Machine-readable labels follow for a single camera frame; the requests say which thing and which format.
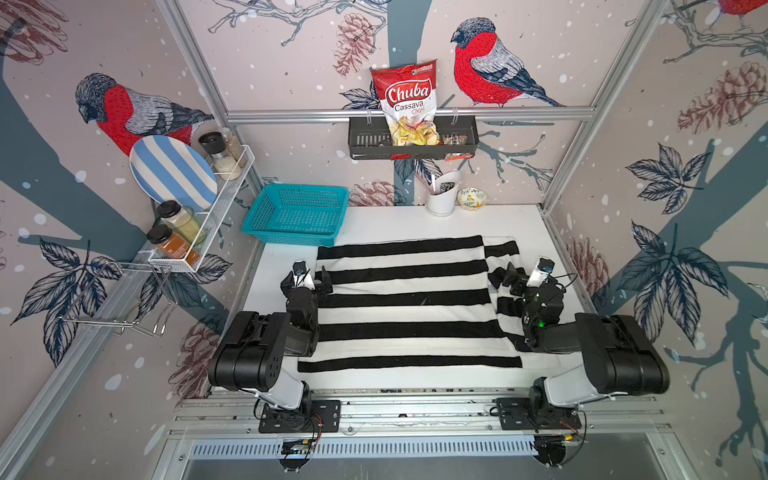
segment small ceramic bowl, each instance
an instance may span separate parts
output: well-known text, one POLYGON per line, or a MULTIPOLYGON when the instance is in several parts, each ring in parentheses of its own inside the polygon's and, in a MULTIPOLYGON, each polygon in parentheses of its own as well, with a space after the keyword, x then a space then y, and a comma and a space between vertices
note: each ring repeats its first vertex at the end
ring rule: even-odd
POLYGON ((479 188, 468 187, 458 191, 458 205, 464 210, 477 210, 488 203, 488 195, 479 188))

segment white table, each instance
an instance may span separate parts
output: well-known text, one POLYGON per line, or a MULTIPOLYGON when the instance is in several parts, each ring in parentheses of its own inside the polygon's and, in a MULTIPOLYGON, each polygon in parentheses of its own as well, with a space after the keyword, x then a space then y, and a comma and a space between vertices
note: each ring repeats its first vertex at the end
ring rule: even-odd
MULTIPOLYGON (((424 207, 350 207, 336 238, 336 245, 472 235, 514 237, 526 272, 533 270, 539 257, 549 257, 556 263, 554 276, 569 273, 535 205, 489 205, 475 212, 456 207, 453 215, 443 218, 428 214, 424 207)), ((263 315, 285 312, 286 299, 280 291, 280 281, 297 260, 306 260, 307 266, 314 270, 317 247, 268 243, 264 247, 243 309, 263 315)), ((565 277, 562 280, 566 280, 563 284, 570 281, 565 277)), ((573 321, 574 314, 583 311, 573 289, 565 293, 563 306, 563 322, 573 321)), ((441 369, 440 374, 432 375, 429 379, 398 376, 396 385, 392 384, 391 376, 387 377, 387 384, 382 384, 384 380, 377 378, 375 370, 367 371, 364 376, 350 375, 344 370, 323 374, 298 373, 296 357, 285 357, 283 368, 307 381, 312 389, 499 388, 529 387, 540 376, 554 375, 581 363, 579 353, 560 356, 525 355, 542 355, 542 359, 547 360, 542 363, 550 368, 487 369, 461 366, 460 374, 441 369)))

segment red bird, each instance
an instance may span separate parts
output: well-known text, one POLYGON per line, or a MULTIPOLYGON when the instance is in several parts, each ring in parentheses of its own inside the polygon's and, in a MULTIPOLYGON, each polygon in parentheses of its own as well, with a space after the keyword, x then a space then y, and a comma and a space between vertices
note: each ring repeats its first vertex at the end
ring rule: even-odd
POLYGON ((739 15, 739 24, 741 25, 741 28, 737 30, 737 32, 739 32, 746 28, 751 28, 749 25, 744 24, 744 15, 751 12, 755 8, 762 7, 768 3, 768 0, 695 0, 694 2, 682 5, 680 10, 686 10, 704 2, 715 3, 720 10, 717 13, 717 17, 714 19, 714 21, 710 23, 709 27, 707 27, 707 30, 712 30, 715 23, 720 20, 720 17, 722 17, 723 14, 728 14, 739 15))
POLYGON ((453 75, 456 84, 476 104, 498 104, 512 98, 538 98, 553 107, 563 105, 547 96, 496 35, 487 18, 470 18, 458 26, 451 37, 456 42, 453 75))
POLYGON ((160 95, 140 94, 101 73, 78 85, 75 100, 85 123, 99 128, 126 154, 142 137, 167 135, 190 144, 197 127, 214 116, 182 107, 160 95))

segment blue and white striped plate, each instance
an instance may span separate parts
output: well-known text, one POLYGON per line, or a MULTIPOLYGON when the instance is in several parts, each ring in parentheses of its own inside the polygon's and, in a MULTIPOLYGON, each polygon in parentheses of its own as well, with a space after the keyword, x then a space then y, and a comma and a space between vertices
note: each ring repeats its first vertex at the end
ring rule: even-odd
POLYGON ((131 172, 158 203, 176 200, 201 212, 216 200, 216 178, 206 161, 182 141, 164 135, 144 137, 131 148, 131 172))

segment glass jar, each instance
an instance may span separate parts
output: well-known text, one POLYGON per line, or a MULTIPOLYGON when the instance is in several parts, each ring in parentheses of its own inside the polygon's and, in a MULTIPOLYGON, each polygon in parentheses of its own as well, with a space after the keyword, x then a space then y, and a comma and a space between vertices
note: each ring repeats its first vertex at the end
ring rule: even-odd
POLYGON ((237 161, 238 167, 245 167, 248 163, 248 157, 243 155, 243 145, 240 143, 237 135, 226 127, 220 128, 219 132, 221 132, 221 136, 224 138, 224 143, 227 144, 227 153, 237 161))
POLYGON ((186 257, 187 263, 190 266, 194 266, 195 262, 200 259, 200 254, 192 250, 192 246, 185 239, 175 234, 168 225, 162 224, 152 227, 147 232, 147 240, 155 248, 165 252, 170 258, 183 259, 186 257))
POLYGON ((169 200, 157 206, 157 214, 160 215, 163 223, 181 235, 181 238, 185 239, 190 245, 194 243, 197 232, 200 231, 200 226, 197 225, 192 214, 186 208, 183 208, 175 200, 169 200))
POLYGON ((197 141, 210 155, 214 170, 218 174, 224 174, 222 177, 225 181, 240 178, 243 170, 237 166, 237 161, 227 153, 227 144, 220 132, 212 131, 201 135, 197 141))

